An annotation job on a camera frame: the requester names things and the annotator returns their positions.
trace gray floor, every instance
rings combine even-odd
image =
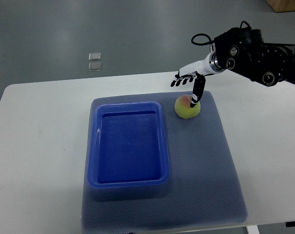
[[[190,43],[194,34],[214,38],[242,20],[265,42],[295,44],[295,12],[274,13],[265,0],[0,0],[0,98],[13,83],[177,71],[209,52]],[[97,51],[102,70],[88,72]],[[295,234],[285,224],[259,230]]]

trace gray textured mat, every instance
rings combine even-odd
[[[185,93],[106,97],[93,101],[82,202],[84,233],[129,233],[240,223],[246,219],[239,180],[212,95],[205,91],[200,114],[184,120],[174,111],[175,100],[182,94]],[[163,107],[171,176],[154,191],[155,188],[145,186],[140,190],[98,193],[86,181],[94,110],[102,104],[138,101],[157,101]]]

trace robotic arm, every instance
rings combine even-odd
[[[207,43],[196,43],[197,36],[206,36]],[[175,76],[171,86],[194,82],[191,107],[201,99],[205,76],[221,73],[228,69],[251,81],[265,86],[273,86],[281,81],[295,84],[295,45],[264,43],[259,29],[251,29],[243,21],[239,28],[216,37],[213,41],[206,34],[197,34],[192,38],[195,45],[210,45],[209,55],[182,67]]]

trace metal screw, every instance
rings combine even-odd
[[[229,70],[233,70],[234,67],[235,67],[235,60],[233,58],[229,58],[227,61],[226,61],[226,67],[227,69]]]
[[[231,47],[231,50],[230,50],[230,54],[232,55],[232,56],[235,56],[235,55],[237,55],[238,54],[238,47],[237,46],[232,46]]]
[[[272,72],[267,72],[263,75],[262,82],[266,86],[271,86],[274,84],[275,76]]]

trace blue plastic tray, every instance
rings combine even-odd
[[[158,102],[95,109],[87,175],[92,187],[159,185],[169,176],[163,110]]]

